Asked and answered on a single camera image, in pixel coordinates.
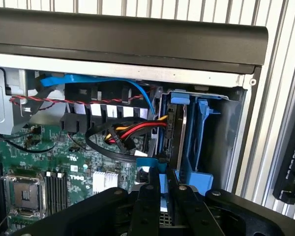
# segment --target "ridged metal surface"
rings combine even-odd
[[[295,0],[0,0],[0,7],[266,26],[267,55],[234,189],[266,205],[280,127],[295,80]]]

